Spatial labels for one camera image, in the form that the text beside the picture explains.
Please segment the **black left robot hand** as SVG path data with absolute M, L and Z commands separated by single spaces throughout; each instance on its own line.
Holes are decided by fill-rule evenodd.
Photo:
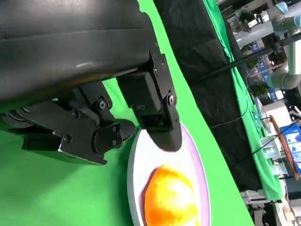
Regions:
M 105 165 L 104 154 L 135 134 L 111 113 L 103 82 L 112 78 L 153 142 L 178 151 L 173 81 L 137 1 L 1 1 L 0 128 L 24 150 Z

